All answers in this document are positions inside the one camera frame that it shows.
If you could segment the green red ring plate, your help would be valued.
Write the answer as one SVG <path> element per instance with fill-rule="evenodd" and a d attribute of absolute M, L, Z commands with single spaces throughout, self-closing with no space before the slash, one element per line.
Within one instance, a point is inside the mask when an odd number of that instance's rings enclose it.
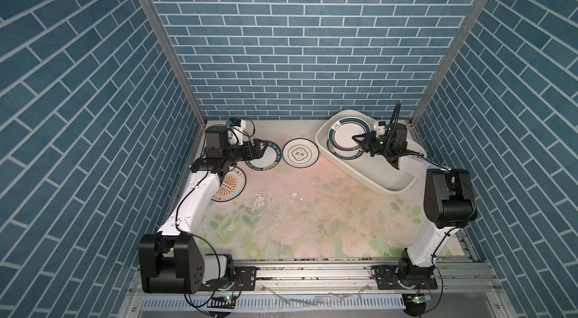
<path fill-rule="evenodd" d="M 361 148 L 354 136 L 361 135 L 361 139 L 370 133 L 370 126 L 357 117 L 346 117 L 334 122 L 328 132 L 330 145 L 339 151 L 349 152 Z"/>

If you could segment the orange sunburst plate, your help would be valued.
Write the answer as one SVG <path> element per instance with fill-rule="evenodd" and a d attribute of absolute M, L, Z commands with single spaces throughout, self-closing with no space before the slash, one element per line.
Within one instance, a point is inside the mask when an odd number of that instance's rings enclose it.
<path fill-rule="evenodd" d="M 247 177 L 245 172 L 235 167 L 224 178 L 218 191 L 213 195 L 215 202 L 228 202 L 237 198 L 246 187 Z"/>

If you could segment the green rim plate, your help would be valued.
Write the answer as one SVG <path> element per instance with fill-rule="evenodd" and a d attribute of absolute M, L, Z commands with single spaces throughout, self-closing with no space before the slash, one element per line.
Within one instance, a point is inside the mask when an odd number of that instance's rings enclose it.
<path fill-rule="evenodd" d="M 267 148 L 261 158 L 247 161 L 245 164 L 252 170 L 266 171 L 276 167 L 282 159 L 282 151 L 277 143 L 267 141 Z"/>
<path fill-rule="evenodd" d="M 355 160 L 357 158 L 360 158 L 364 152 L 362 149 L 355 149 L 355 150 L 351 150 L 351 151 L 342 151 L 342 150 L 338 150 L 337 148 L 334 147 L 334 145 L 328 140 L 327 141 L 327 148 L 329 149 L 330 153 L 332 155 L 334 155 L 335 157 L 341 159 L 341 160 Z"/>

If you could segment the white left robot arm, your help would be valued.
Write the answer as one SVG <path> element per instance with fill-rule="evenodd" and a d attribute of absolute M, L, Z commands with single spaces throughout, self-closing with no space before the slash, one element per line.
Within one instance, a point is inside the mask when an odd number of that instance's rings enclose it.
<path fill-rule="evenodd" d="M 200 223 L 224 178 L 240 161 L 263 157 L 267 142 L 256 139 L 242 145 L 214 149 L 191 165 L 180 202 L 158 231 L 143 235 L 138 245 L 141 284 L 149 294 L 195 294 L 205 284 L 213 289 L 234 281 L 229 254 L 203 254 L 197 245 Z"/>

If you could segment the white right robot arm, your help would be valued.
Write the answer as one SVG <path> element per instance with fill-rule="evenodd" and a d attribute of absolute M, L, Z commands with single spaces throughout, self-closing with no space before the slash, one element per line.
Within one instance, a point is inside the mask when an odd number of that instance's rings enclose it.
<path fill-rule="evenodd" d="M 477 204 L 470 173 L 435 163 L 420 152 L 407 148 L 399 139 L 395 122 L 377 126 L 366 134 L 352 137 L 372 157 L 381 155 L 392 167 L 409 173 L 424 183 L 423 208 L 427 222 L 398 262 L 397 276 L 430 275 L 436 268 L 437 253 L 459 229 L 477 218 Z"/>

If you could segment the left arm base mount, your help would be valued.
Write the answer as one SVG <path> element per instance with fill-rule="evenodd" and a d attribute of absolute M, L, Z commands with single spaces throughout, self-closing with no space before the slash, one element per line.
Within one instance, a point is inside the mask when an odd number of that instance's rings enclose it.
<path fill-rule="evenodd" d="M 254 291 L 257 268 L 237 265 L 230 254 L 207 254 L 203 257 L 205 270 L 199 291 L 225 289 L 231 283 L 240 283 L 241 291 Z"/>

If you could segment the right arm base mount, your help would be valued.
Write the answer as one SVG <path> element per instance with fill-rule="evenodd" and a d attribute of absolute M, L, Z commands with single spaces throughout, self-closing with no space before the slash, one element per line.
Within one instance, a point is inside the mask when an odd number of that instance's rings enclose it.
<path fill-rule="evenodd" d="M 397 265 L 371 266 L 370 276 L 376 281 L 379 290 L 438 288 L 433 265 L 419 267 L 412 264 L 409 258 L 400 258 Z"/>

